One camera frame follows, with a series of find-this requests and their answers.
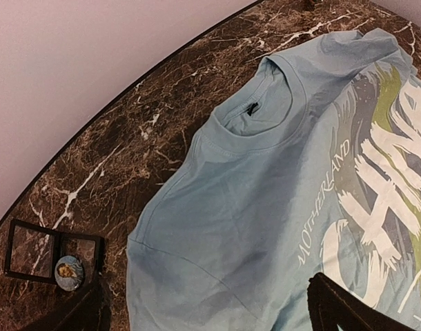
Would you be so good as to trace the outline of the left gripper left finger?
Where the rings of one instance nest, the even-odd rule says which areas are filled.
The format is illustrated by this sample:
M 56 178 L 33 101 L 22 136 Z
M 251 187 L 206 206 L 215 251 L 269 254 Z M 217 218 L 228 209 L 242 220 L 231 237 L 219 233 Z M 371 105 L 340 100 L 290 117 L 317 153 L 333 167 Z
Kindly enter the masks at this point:
M 95 277 L 52 320 L 51 330 L 110 330 L 110 304 L 102 280 Z

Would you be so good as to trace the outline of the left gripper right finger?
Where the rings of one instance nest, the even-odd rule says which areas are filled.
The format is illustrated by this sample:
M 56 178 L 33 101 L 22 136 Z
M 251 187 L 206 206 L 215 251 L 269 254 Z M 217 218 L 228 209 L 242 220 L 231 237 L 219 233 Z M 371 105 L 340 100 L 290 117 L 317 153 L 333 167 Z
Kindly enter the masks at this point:
M 365 305 L 321 272 L 309 280 L 307 295 L 314 331 L 410 330 L 410 327 Z

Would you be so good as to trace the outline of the light blue printed t-shirt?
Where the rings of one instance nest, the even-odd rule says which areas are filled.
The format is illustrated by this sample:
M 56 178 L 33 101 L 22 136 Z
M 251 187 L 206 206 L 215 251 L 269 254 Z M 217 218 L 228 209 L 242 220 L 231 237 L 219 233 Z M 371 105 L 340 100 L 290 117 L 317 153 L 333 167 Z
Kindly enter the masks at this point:
M 131 330 L 310 330 L 322 272 L 421 330 L 421 80 L 381 29 L 264 57 L 127 242 Z

